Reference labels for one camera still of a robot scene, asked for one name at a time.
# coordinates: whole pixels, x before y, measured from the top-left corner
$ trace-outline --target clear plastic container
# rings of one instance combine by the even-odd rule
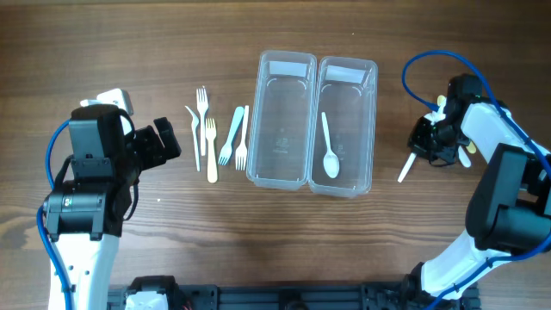
[[[312,192],[354,197],[371,189],[377,65],[370,60],[325,57],[319,66],[313,109],[313,145],[308,183]],[[325,112],[331,149],[339,159],[337,177],[325,173],[327,151],[321,113]]]
[[[316,58],[266,51],[260,57],[247,177],[256,186],[298,189],[309,173]]]

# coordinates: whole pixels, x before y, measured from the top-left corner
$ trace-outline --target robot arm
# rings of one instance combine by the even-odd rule
[[[61,272],[70,281],[72,308],[78,310],[105,309],[124,214],[132,202],[130,187],[137,186],[141,171],[181,152],[166,118],[154,121],[159,136],[151,126],[135,130],[122,108],[131,107],[127,95],[122,96],[125,92],[105,94],[119,97],[122,105],[117,100],[94,101],[72,112],[69,130],[74,154],[65,161],[44,202],[45,228]],[[69,164],[74,180],[64,181]],[[53,266],[51,278],[48,308],[65,308]]]
[[[530,251],[551,232],[549,180],[541,163],[523,140],[500,117],[496,108],[480,97],[476,77],[461,76],[449,85],[446,117],[429,125],[420,120],[408,145],[413,153],[429,160],[455,161],[458,150],[471,141],[488,162],[466,217],[466,230],[438,257],[412,272],[418,292],[445,300],[459,299],[463,291],[490,270],[508,261],[488,264],[492,257],[508,257]],[[419,133],[431,133],[417,138]],[[547,156],[549,151],[536,145]],[[537,197],[536,202],[519,199],[519,190]],[[467,285],[465,281],[484,268]]]

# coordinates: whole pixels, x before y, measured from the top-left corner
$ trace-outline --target wooden table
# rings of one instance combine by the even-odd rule
[[[80,100],[115,87],[129,91],[136,127],[168,116],[183,153],[142,174],[111,283],[145,275],[219,285],[399,280],[461,233],[486,166],[479,154],[471,169],[418,161],[404,183],[396,182],[407,137],[427,112],[402,89],[402,66],[425,50],[461,53],[486,74],[515,120],[550,147],[550,9],[538,1],[460,0],[0,8],[0,309],[46,308],[49,263],[34,221],[50,192],[46,145]],[[253,104],[258,58],[267,49],[377,63],[368,195],[345,200],[307,186],[262,189],[233,165],[220,167],[216,184],[195,171],[184,105],[194,107],[195,88],[206,85],[210,116],[225,137],[235,107]],[[414,65],[408,79],[420,96],[434,99],[464,71],[437,57]],[[223,143],[218,139],[218,149]],[[54,171],[70,153],[63,133]],[[205,158],[201,164],[205,169]],[[550,258],[493,271],[480,283],[483,308],[551,307]]]

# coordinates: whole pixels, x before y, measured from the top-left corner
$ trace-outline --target blue cable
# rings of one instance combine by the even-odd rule
[[[46,160],[44,165],[46,166],[46,176],[48,177],[48,182],[50,183],[50,187],[53,189],[53,176],[52,176],[52,167],[50,165],[50,157],[52,156],[52,149],[53,144],[55,143],[55,140],[58,138],[59,134],[63,131],[69,125],[69,120],[64,121],[61,126],[59,126],[58,130],[53,133],[52,138],[50,139],[50,143],[48,144],[48,148],[46,150]]]
[[[45,162],[46,176],[48,177],[48,182],[50,183],[50,187],[52,187],[52,189],[54,184],[53,184],[52,168],[50,167],[50,157],[52,156],[53,144],[55,143],[55,140],[58,138],[59,134],[63,131],[63,129],[67,127],[67,125],[69,125],[69,120],[61,124],[58,130],[56,130],[55,133],[53,133],[53,136],[50,139],[50,143],[48,144],[48,148],[46,150],[46,162]],[[63,266],[61,265],[61,262],[59,261],[58,256],[55,254],[55,251],[52,248],[52,244],[50,243],[50,240],[47,237],[46,228],[44,227],[44,221],[42,219],[43,212],[44,212],[44,208],[40,206],[40,208],[38,208],[38,213],[36,214],[36,226],[38,227],[38,233],[40,234],[40,238],[42,239],[42,243],[46,248],[46,252],[48,253],[48,256],[52,260],[52,264],[55,267],[55,271],[59,276],[59,280],[61,281],[61,289],[63,290],[63,294],[65,296],[65,310],[72,310],[71,284],[69,282],[69,279],[67,278],[67,274],[65,273]]]
[[[57,256],[55,255],[55,252],[53,251],[50,240],[48,240],[46,228],[44,228],[44,221],[42,219],[42,212],[44,212],[44,208],[40,206],[40,208],[38,208],[38,213],[36,214],[36,225],[38,225],[38,233],[40,234],[40,238],[42,239],[42,243],[46,248],[48,256],[52,259],[53,266],[55,267],[55,270],[59,276],[59,280],[61,281],[61,289],[63,290],[63,294],[65,295],[65,310],[72,310],[71,287],[69,286],[69,280],[67,279],[67,274],[64,272],[61,263],[59,262]]]
[[[466,58],[462,57],[461,55],[457,53],[453,53],[450,51],[443,51],[443,50],[435,50],[435,51],[428,51],[424,53],[420,53],[419,55],[413,57],[410,59],[406,65],[404,66],[404,70],[402,71],[402,84],[404,85],[404,88],[406,89],[407,93],[410,94],[413,98],[420,101],[422,104],[426,105],[429,109],[432,109],[433,111],[438,110],[438,106],[434,103],[427,102],[424,99],[420,98],[419,96],[412,93],[412,91],[407,87],[406,85],[406,71],[407,68],[416,60],[421,59],[423,57],[427,56],[433,56],[433,55],[444,55],[444,56],[450,56],[452,58],[458,59],[461,61],[464,65],[466,65],[471,71],[474,72],[474,74],[480,79],[482,82],[482,85],[484,85],[484,89],[486,90],[486,93],[488,94],[488,97],[490,97],[490,101],[492,102],[493,106],[496,108],[496,110],[499,113],[499,116],[504,119],[504,121],[518,134],[518,136],[524,141],[524,143],[534,152],[538,160],[542,163],[543,169],[547,172],[547,175],[549,178],[551,178],[551,166],[549,165],[549,162],[545,159],[545,156],[543,156],[540,149],[534,144],[532,139],[524,133],[524,131],[517,125],[515,122],[510,119],[505,111],[501,108],[501,106],[498,104],[498,101],[496,100],[495,95],[492,92],[492,89],[490,88],[490,84],[487,82],[486,78],[480,73],[480,71]],[[524,259],[531,258],[542,251],[545,251],[549,245],[551,245],[551,233],[543,240],[541,244],[539,244],[536,248],[532,249],[529,252],[526,252],[522,255],[516,255],[516,256],[509,256],[509,257],[492,257],[489,258],[486,262],[486,264],[480,266],[471,276],[469,276],[467,279],[463,280],[462,282],[456,284],[452,288],[448,288],[444,290],[438,297],[424,310],[431,310],[438,303],[443,299],[443,297],[447,294],[450,294],[454,292],[456,289],[461,289],[465,285],[467,285],[469,282],[471,282],[474,278],[476,278],[481,272],[486,270],[486,268],[491,268],[493,263],[496,262],[516,262],[516,261],[522,261]]]

